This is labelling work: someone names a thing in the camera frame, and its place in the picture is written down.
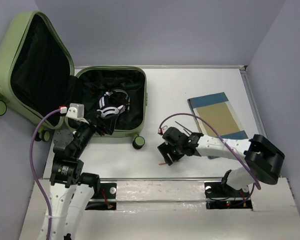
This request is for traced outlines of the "red thin stick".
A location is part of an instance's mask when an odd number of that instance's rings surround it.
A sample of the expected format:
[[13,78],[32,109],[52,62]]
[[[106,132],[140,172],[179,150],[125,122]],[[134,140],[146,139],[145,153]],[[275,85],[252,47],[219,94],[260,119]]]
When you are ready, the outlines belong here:
[[175,162],[173,162],[171,164],[168,164],[166,162],[161,162],[161,163],[158,163],[158,165],[159,166],[165,166],[165,165],[171,166],[171,165],[176,165],[176,164],[179,164],[179,163],[180,163],[180,161],[175,161]]

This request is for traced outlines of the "black and white headphones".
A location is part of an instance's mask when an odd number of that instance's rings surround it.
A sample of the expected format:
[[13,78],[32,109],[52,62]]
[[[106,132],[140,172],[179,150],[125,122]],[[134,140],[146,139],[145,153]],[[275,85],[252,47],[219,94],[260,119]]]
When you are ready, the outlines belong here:
[[130,110],[131,98],[122,88],[114,88],[106,91],[98,101],[96,110],[101,118],[106,119],[118,116],[126,110]]

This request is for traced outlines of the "blue and tan cloth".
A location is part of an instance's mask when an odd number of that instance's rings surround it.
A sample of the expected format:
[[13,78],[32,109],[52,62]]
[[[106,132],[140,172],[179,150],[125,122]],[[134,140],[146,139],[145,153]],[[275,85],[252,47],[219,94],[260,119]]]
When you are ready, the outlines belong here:
[[224,92],[197,96],[187,100],[191,113],[207,121],[224,139],[244,140],[244,130]]

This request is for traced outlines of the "green hard-shell suitcase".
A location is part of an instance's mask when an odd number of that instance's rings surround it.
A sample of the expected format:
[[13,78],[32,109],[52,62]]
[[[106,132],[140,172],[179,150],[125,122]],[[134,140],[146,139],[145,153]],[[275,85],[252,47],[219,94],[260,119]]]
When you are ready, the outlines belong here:
[[[73,119],[53,114],[53,110],[78,103],[84,105],[84,117],[97,111],[99,106],[87,110],[81,99],[83,90],[73,59],[49,18],[40,11],[15,15],[0,44],[0,116],[12,108],[34,124],[47,117],[36,135],[38,141],[46,141],[48,129],[75,130],[79,126]],[[117,121],[125,112],[117,115]],[[116,125],[113,137],[132,138],[135,149],[145,145],[140,131],[118,130]]]

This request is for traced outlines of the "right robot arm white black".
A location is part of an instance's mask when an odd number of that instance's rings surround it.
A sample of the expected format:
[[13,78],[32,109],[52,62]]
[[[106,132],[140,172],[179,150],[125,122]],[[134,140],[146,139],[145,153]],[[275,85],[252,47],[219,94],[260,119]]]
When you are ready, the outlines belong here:
[[276,185],[281,175],[285,154],[260,134],[251,139],[229,139],[213,137],[199,132],[187,135],[176,127],[159,130],[163,143],[158,150],[165,163],[171,166],[184,156],[217,157],[236,160],[237,169],[228,170],[220,183],[225,196],[232,196],[244,187],[261,183]]

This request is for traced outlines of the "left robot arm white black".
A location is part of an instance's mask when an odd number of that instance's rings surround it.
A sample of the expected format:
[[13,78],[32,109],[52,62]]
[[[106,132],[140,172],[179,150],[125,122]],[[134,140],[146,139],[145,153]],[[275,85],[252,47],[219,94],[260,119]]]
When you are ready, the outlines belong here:
[[62,129],[55,135],[49,192],[45,192],[40,181],[36,182],[47,205],[39,240],[73,240],[89,200],[101,191],[99,175],[83,172],[80,157],[95,134],[113,134],[118,116],[92,113],[84,118],[73,110],[57,110],[78,120],[79,125],[75,130]]

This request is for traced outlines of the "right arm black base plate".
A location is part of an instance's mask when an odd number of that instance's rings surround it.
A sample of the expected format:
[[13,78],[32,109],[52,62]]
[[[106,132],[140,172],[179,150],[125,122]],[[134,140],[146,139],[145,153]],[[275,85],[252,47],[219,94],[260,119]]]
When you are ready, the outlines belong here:
[[248,186],[240,190],[226,188],[221,182],[213,181],[204,184],[206,208],[208,210],[252,210],[251,191]]

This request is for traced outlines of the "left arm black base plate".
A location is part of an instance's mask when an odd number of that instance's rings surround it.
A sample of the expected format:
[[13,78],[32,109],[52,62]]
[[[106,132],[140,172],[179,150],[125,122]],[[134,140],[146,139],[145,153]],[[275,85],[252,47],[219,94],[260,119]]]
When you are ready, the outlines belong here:
[[117,209],[117,183],[102,182],[100,190],[89,200],[87,211],[115,211]]

